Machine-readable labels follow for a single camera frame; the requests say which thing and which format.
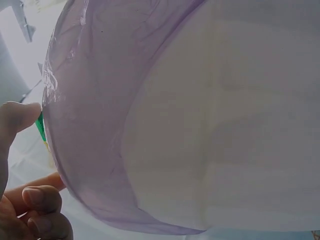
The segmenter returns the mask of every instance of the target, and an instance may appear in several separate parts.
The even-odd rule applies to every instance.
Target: white fabric
[[[229,20],[225,5],[192,16],[130,110],[122,156],[139,207],[194,229],[317,229],[320,35]]]

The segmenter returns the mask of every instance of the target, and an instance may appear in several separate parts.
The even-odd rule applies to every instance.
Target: finger
[[[7,102],[0,107],[0,196],[8,181],[8,154],[16,134],[31,126],[41,113],[38,103]]]
[[[34,211],[34,210],[30,210],[28,211],[25,215],[19,217],[19,219],[25,224],[27,225],[28,224],[28,220],[30,218],[35,218],[35,217],[38,217],[40,216],[40,214],[37,212],[37,211]]]
[[[72,240],[73,230],[69,220],[61,213],[51,213],[45,216],[36,216],[27,223],[35,237],[52,240]]]
[[[20,187],[5,191],[4,195],[11,201],[17,216],[24,214],[30,209],[23,199],[23,190],[27,187],[37,187],[42,185],[52,186],[58,191],[61,191],[65,188],[65,185],[62,182],[59,174],[55,172],[49,176],[40,178],[35,181],[31,181]]]
[[[44,213],[60,212],[62,199],[53,186],[31,186],[22,192],[25,204],[32,210]]]
[[[0,107],[0,145],[8,150],[16,134],[30,127],[39,117],[39,103],[6,102]]]

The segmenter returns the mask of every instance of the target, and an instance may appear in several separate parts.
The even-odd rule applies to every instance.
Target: plastic bag
[[[136,232],[319,228],[319,9],[69,1],[43,114],[70,193]]]

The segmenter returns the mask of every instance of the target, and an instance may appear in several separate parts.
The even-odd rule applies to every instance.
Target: fingernail
[[[45,198],[44,192],[40,189],[26,188],[24,189],[24,192],[28,194],[29,199],[33,205],[40,205]]]
[[[39,234],[47,233],[52,228],[51,221],[46,217],[37,217],[36,219],[31,218],[30,221],[34,223]]]

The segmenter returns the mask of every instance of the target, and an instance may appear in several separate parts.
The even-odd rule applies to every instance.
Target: person's hand
[[[0,240],[73,239],[71,224],[60,213],[59,191],[65,186],[58,173],[6,190],[9,148],[40,112],[37,103],[8,102],[0,107]]]

